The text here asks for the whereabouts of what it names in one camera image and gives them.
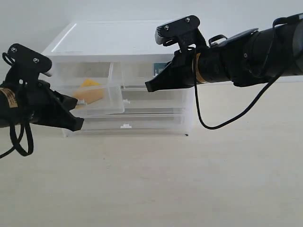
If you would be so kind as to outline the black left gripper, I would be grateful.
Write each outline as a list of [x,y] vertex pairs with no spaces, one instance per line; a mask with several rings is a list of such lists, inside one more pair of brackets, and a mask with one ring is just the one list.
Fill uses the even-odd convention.
[[39,80],[33,84],[0,84],[0,124],[32,123],[41,126],[79,131],[83,118],[73,116],[78,100],[50,89]]

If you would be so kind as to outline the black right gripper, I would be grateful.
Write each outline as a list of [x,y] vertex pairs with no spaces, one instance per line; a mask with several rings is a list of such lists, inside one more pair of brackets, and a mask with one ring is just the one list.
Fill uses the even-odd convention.
[[226,82],[226,72],[220,53],[207,47],[189,47],[174,52],[172,61],[153,79],[146,81],[148,92],[191,88],[205,83]]

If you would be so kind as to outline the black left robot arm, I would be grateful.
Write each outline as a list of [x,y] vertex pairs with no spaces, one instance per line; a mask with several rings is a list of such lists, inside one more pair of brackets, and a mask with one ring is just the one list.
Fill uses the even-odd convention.
[[0,85],[0,126],[21,123],[79,131],[84,119],[71,114],[77,99],[51,90],[48,82]]

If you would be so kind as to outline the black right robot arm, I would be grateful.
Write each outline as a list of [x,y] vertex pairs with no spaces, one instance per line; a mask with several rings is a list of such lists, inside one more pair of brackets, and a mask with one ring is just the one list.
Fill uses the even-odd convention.
[[155,78],[145,82],[149,92],[191,88],[230,81],[237,87],[268,83],[303,72],[303,16],[274,20],[271,28],[249,29],[232,37],[217,35],[205,40],[195,15],[156,28],[159,45],[178,44],[173,59]]

